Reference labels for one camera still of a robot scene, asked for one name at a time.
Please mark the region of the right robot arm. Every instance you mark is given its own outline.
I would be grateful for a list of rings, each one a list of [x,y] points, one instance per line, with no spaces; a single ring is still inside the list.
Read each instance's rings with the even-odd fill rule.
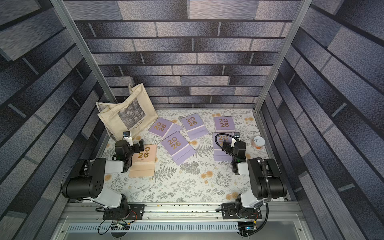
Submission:
[[[233,173],[249,177],[250,180],[250,189],[239,194],[235,200],[235,214],[240,219],[257,218],[261,206],[287,194],[287,187],[276,161],[260,157],[247,160],[246,146],[243,141],[231,144]]]

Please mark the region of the pink 2026 desk calendar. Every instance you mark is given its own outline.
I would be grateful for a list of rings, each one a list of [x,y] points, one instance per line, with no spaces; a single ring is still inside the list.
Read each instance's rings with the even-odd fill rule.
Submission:
[[[130,178],[152,177],[155,174],[157,145],[144,147],[144,151],[133,155]]]

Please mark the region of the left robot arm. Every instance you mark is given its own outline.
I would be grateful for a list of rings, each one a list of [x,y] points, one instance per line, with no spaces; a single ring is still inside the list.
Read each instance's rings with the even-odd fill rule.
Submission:
[[[143,218],[144,205],[129,205],[127,197],[104,186],[108,174],[126,173],[132,166],[134,154],[143,151],[144,140],[130,144],[126,140],[117,141],[112,160],[98,158],[80,160],[74,164],[69,178],[62,183],[61,192],[67,199],[90,200],[99,205],[97,212],[103,213],[103,220],[133,221]]]

